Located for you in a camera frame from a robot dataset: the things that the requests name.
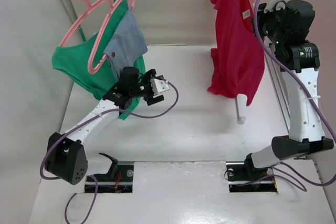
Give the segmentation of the red t shirt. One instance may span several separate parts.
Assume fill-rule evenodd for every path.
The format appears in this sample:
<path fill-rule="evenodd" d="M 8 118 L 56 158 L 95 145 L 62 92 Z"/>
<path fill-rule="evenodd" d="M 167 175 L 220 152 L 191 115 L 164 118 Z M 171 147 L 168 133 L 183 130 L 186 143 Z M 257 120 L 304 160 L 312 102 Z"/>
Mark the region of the red t shirt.
<path fill-rule="evenodd" d="M 235 98 L 239 94 L 253 102 L 264 75 L 264 50 L 253 28 L 249 0 L 210 0 L 216 10 L 216 47 L 211 49 L 214 65 L 208 91 Z"/>

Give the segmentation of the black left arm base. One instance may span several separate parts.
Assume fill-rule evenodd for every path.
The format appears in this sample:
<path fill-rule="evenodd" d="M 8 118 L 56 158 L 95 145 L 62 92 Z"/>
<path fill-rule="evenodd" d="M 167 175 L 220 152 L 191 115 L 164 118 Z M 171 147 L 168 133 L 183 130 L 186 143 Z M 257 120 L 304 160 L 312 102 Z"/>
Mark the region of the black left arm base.
<path fill-rule="evenodd" d="M 134 162 L 118 161 L 109 154 L 100 152 L 100 159 L 89 164 L 90 172 L 98 182 L 99 194 L 124 194 L 133 191 Z"/>

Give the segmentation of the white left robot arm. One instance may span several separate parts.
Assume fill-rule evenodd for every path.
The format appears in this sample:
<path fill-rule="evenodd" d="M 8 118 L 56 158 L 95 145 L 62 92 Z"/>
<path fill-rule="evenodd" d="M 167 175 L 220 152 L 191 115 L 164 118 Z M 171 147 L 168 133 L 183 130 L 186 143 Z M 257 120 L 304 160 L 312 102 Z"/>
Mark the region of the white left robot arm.
<path fill-rule="evenodd" d="M 71 185 L 78 184 L 88 170 L 85 145 L 113 119 L 129 114 L 135 99 L 143 98 L 151 106 L 163 101 L 163 93 L 169 88 L 168 82 L 163 76 L 157 76 L 155 69 L 140 74 L 135 67 L 123 68 L 119 80 L 89 114 L 66 132 L 55 132 L 49 137 L 42 170 Z"/>

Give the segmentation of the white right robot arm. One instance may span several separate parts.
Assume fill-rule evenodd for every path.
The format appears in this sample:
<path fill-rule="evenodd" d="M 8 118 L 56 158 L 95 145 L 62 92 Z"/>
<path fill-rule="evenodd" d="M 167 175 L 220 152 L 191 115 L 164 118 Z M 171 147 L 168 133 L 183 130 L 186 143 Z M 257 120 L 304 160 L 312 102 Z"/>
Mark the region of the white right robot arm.
<path fill-rule="evenodd" d="M 255 34 L 267 37 L 275 47 L 266 53 L 280 67 L 287 88 L 290 128 L 288 135 L 275 136 L 270 146 L 246 156 L 247 178 L 254 179 L 262 168 L 289 158 L 334 148 L 334 140 L 323 131 L 326 121 L 318 108 L 318 47 L 306 39 L 315 14 L 313 6 L 302 0 L 280 1 L 271 9 L 256 5 Z"/>

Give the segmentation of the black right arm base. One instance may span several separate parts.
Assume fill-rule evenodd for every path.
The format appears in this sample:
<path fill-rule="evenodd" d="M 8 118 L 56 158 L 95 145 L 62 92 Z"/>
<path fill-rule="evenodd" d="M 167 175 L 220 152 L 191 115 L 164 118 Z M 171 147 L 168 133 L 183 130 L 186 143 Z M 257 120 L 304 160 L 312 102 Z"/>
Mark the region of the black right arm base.
<path fill-rule="evenodd" d="M 250 158 L 241 162 L 226 162 L 224 178 L 230 193 L 276 193 L 277 186 L 269 167 L 255 168 Z"/>

